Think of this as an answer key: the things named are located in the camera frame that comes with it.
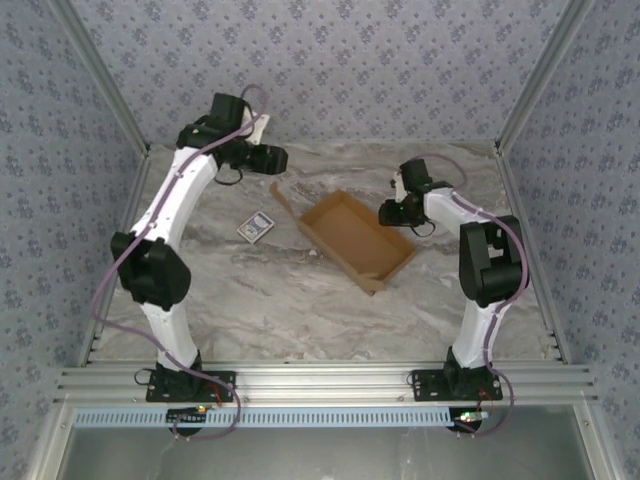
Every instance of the aluminum frame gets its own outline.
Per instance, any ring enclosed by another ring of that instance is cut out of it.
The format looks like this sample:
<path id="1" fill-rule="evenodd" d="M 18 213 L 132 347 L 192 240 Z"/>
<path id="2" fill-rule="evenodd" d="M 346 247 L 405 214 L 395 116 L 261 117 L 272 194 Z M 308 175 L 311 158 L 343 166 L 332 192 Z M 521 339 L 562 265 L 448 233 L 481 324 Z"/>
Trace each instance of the aluminum frame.
<path id="1" fill-rule="evenodd" d="M 146 388 L 133 381 L 135 372 L 149 366 L 134 362 L 97 362 L 89 368 L 65 369 L 27 478 L 56 478 L 78 410 L 96 406 L 141 411 L 166 408 L 166 404 L 145 403 Z M 406 383 L 408 373 L 417 368 L 440 366 L 435 362 L 217 362 L 206 364 L 205 368 L 238 372 L 238 392 L 247 408 L 390 407 L 403 410 L 420 405 L 473 405 L 473 402 L 420 404 L 413 401 L 411 387 Z M 512 380 L 516 405 L 573 406 L 595 478 L 624 478 L 620 466 L 612 462 L 608 448 L 611 442 L 606 428 L 602 428 L 603 417 L 588 367 L 549 361 L 498 362 L 496 367 Z M 506 403 L 507 400 L 502 400 L 496 405 Z M 188 405 L 194 404 L 172 404 L 171 407 Z"/>
<path id="2" fill-rule="evenodd" d="M 518 133 L 527 123 L 533 107 L 571 46 L 573 37 L 594 3 L 595 0 L 568 1 L 498 134 L 496 143 L 501 153 L 508 152 L 513 146 Z"/>
<path id="3" fill-rule="evenodd" d="M 564 329 L 560 323 L 560 316 L 558 315 L 553 297 L 551 296 L 551 289 L 549 288 L 549 283 L 547 282 L 546 275 L 544 274 L 542 260 L 540 260 L 540 254 L 538 253 L 538 247 L 536 246 L 535 239 L 533 238 L 533 232 L 531 231 L 527 213 L 524 209 L 520 194 L 518 193 L 515 177 L 513 176 L 508 160 L 502 154 L 497 153 L 496 162 L 498 164 L 500 176 L 502 177 L 502 183 L 504 184 L 507 199 L 509 200 L 509 205 L 511 206 L 511 211 L 520 219 L 522 239 L 529 260 L 529 275 L 531 276 L 531 281 L 538 300 L 538 306 L 542 313 L 542 319 L 544 320 L 547 328 L 553 331 L 553 336 L 556 339 L 561 360 L 564 363 L 569 363 L 571 361 L 569 345 L 564 336 Z"/>
<path id="4" fill-rule="evenodd" d="M 144 154 L 147 151 L 147 142 L 144 139 L 144 135 L 76 8 L 70 0 L 49 0 L 49 6 L 58 17 L 62 28 L 76 48 L 96 87 L 102 93 L 107 105 L 122 127 L 129 143 L 137 152 Z"/>

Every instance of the black mounting bracket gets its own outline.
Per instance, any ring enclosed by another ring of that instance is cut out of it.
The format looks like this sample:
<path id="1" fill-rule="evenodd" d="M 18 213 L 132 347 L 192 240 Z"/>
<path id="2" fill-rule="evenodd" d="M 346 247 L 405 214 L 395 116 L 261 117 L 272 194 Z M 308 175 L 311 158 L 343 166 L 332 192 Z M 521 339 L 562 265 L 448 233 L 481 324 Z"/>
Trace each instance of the black mounting bracket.
<path id="1" fill-rule="evenodd" d="M 200 354 L 190 367 L 192 370 L 205 373 L 211 377 L 235 388 L 237 375 L 232 371 L 206 370 L 202 371 Z M 170 370 L 161 364 L 156 364 L 156 369 L 151 372 L 147 385 L 147 402 L 149 403 L 184 403 L 196 402 L 198 404 L 233 403 L 235 399 L 226 388 L 212 382 L 207 382 L 200 377 L 194 377 L 183 371 Z"/>
<path id="2" fill-rule="evenodd" d="M 502 400 L 500 379 L 487 367 L 462 368 L 449 348 L 447 361 L 439 370 L 413 370 L 411 387 L 416 402 Z"/>

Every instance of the cardboard tray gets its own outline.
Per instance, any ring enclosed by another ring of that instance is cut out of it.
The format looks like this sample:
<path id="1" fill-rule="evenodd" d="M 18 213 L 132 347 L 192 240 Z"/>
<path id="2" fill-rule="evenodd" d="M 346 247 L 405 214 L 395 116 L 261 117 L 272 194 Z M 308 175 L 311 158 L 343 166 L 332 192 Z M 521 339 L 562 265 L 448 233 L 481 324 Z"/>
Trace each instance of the cardboard tray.
<path id="1" fill-rule="evenodd" d="M 409 241 L 348 193 L 335 191 L 297 217 L 276 183 L 273 197 L 298 229 L 336 262 L 367 294 L 385 290 L 386 282 L 415 255 Z"/>

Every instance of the marble surface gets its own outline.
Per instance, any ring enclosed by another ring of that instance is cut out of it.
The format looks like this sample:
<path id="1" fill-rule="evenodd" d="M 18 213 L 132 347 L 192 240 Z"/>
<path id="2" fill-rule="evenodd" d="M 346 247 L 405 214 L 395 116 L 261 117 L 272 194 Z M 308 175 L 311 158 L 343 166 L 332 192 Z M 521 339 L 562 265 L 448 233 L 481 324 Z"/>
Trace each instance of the marble surface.
<path id="1" fill-rule="evenodd" d="M 490 149 L 446 144 L 289 144 L 281 191 L 301 213 L 343 189 L 377 211 L 393 195 L 389 180 L 403 161 L 424 152 L 449 155 L 467 171 L 466 198 L 498 214 L 507 200 Z M 150 203 L 173 152 L 154 147 L 140 214 Z M 453 167 L 428 161 L 435 179 L 456 184 Z M 235 172 L 220 172 L 230 180 Z M 193 282 L 189 325 L 204 359 L 442 360 L 455 340 L 465 297 L 458 284 L 458 245 L 442 227 L 427 238 L 402 230 L 416 257 L 373 297 L 318 255 L 268 188 L 273 177 L 246 174 L 233 187 L 211 183 L 184 231 L 180 255 Z M 276 222 L 250 245 L 236 228 L 257 210 Z M 149 330 L 127 292 L 117 289 L 109 318 Z M 153 359 L 146 340 L 107 329 L 93 359 Z M 504 318 L 495 358 L 550 358 L 550 342 L 529 288 Z"/>

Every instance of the red wire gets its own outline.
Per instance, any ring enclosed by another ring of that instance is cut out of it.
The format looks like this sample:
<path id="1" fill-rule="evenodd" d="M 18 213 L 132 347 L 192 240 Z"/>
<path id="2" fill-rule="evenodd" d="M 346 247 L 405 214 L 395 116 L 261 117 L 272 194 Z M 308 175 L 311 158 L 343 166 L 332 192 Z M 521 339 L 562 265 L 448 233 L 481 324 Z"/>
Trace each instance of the red wire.
<path id="1" fill-rule="evenodd" d="M 216 394 L 216 400 L 218 401 L 218 405 L 222 405 L 222 397 L 220 397 L 220 390 L 218 390 L 218 386 L 214 383 L 206 383 L 204 388 L 212 389 Z"/>
<path id="2" fill-rule="evenodd" d="M 489 410 L 489 415 L 492 415 L 493 414 L 493 398 L 491 397 L 491 395 L 489 395 L 489 392 L 487 392 L 482 387 L 478 388 L 478 392 L 480 393 L 480 401 L 478 402 L 478 408 L 476 409 L 476 412 L 480 411 L 480 404 L 482 404 L 482 397 L 485 396 L 491 401 L 491 409 Z"/>

